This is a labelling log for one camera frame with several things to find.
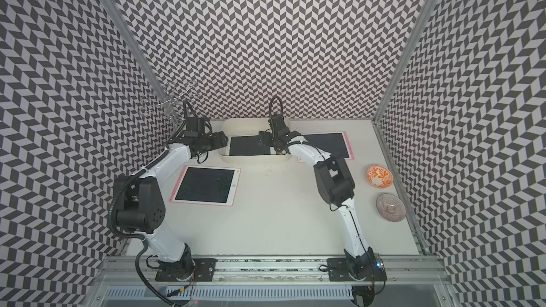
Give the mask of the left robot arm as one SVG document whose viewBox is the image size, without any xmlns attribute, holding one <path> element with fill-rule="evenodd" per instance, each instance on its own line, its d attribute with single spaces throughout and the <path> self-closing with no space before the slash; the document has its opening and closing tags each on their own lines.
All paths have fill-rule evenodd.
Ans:
<svg viewBox="0 0 546 307">
<path fill-rule="evenodd" d="M 147 250 L 158 259 L 158 270 L 176 281 L 193 281 L 196 265 L 190 247 L 180 241 L 164 223 L 166 205 L 161 187 L 179 166 L 196 159 L 208 160 L 209 152 L 228 144 L 224 132 L 214 132 L 210 119 L 198 116 L 193 105 L 182 102 L 183 122 L 169 137 L 163 152 L 150 164 L 129 176 L 119 176 L 113 184 L 107 225 L 121 239 L 137 239 L 143 248 L 135 259 L 135 269 L 145 286 L 168 306 L 175 306 L 145 277 L 140 261 Z"/>
</svg>

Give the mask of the pink writing tablet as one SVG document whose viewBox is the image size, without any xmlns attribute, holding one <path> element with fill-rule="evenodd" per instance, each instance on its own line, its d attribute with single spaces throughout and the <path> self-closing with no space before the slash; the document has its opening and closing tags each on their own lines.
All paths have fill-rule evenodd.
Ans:
<svg viewBox="0 0 546 307">
<path fill-rule="evenodd" d="M 184 166 L 170 203 L 206 206 L 233 206 L 240 169 L 210 166 Z"/>
<path fill-rule="evenodd" d="M 312 145 L 318 146 L 318 148 L 323 151 L 341 155 L 348 161 L 355 159 L 351 143 L 345 131 L 306 133 L 303 134 L 303 137 Z"/>
</svg>

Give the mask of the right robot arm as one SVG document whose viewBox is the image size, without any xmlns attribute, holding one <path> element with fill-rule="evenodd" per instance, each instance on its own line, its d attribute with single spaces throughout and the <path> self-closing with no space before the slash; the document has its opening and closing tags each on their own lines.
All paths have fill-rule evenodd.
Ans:
<svg viewBox="0 0 546 307">
<path fill-rule="evenodd" d="M 271 146 L 277 155 L 290 154 L 314 169 L 318 193 L 332 213 L 338 213 L 341 234 L 344 239 L 344 254 L 348 273 L 356 281 L 371 280 L 371 294 L 378 277 L 376 271 L 382 265 L 365 239 L 355 211 L 355 181 L 342 156 L 326 152 L 309 142 L 302 134 L 291 130 L 284 121 L 284 106 L 281 97 L 275 95 L 268 105 L 270 128 L 260 132 L 263 142 Z"/>
</svg>

